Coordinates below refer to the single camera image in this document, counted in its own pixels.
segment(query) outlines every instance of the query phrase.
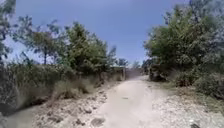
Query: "dry grass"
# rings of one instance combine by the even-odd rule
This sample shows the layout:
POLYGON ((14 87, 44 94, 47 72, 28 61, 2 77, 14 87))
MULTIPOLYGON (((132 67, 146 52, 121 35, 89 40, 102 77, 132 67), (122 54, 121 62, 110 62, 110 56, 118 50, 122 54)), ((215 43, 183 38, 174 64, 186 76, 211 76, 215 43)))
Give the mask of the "dry grass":
POLYGON ((221 112, 224 115, 224 101, 217 100, 211 96, 204 95, 196 91, 195 87, 175 87, 170 83, 159 83, 158 86, 164 89, 168 89, 173 94, 178 95, 186 100, 191 100, 196 104, 200 104, 206 107, 206 111, 221 112))

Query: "tree trunk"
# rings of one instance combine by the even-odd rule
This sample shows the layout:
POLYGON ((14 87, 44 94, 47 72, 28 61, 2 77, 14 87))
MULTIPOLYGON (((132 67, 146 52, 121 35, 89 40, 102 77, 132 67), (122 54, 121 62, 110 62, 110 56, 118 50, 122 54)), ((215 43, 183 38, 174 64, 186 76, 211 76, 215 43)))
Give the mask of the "tree trunk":
POLYGON ((44 65, 47 64, 47 48, 44 47, 44 65))

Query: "blue sky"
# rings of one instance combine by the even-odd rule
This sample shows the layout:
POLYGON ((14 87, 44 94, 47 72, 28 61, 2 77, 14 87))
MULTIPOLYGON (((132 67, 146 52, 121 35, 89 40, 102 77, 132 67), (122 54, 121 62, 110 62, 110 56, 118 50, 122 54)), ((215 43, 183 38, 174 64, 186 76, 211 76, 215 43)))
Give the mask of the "blue sky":
MULTIPOLYGON (((32 16, 34 24, 46 24, 57 19, 60 25, 73 21, 83 24, 96 33, 109 46, 117 46, 117 56, 130 62, 146 58, 143 41, 150 28, 164 24, 163 15, 175 4, 188 0, 17 0, 16 14, 32 16)), ((10 59, 20 54, 24 47, 6 40, 14 49, 10 59)), ((29 56, 40 60, 38 55, 29 56)))

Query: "bush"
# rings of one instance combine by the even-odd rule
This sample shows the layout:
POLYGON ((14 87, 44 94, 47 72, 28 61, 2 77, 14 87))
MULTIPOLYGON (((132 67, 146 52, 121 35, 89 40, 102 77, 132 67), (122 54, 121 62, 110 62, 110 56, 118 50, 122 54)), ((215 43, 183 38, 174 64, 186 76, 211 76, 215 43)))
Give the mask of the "bush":
POLYGON ((181 72, 174 80, 176 87, 187 87, 193 85, 196 80, 195 74, 192 72, 181 72))
POLYGON ((199 78, 194 86, 198 92, 224 100, 224 79, 218 77, 217 74, 199 78))
POLYGON ((54 87, 54 93, 52 98, 57 99, 69 99, 78 98, 81 92, 78 90, 78 86, 71 81, 60 81, 56 83, 54 87))

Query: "dirt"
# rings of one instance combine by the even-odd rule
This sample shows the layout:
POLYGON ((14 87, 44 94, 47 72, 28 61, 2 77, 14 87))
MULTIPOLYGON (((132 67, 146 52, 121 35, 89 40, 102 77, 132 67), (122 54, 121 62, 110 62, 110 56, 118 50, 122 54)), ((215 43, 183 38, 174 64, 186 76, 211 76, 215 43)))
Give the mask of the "dirt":
POLYGON ((139 77, 80 100, 22 111, 8 123, 10 128, 224 128, 224 117, 139 77))

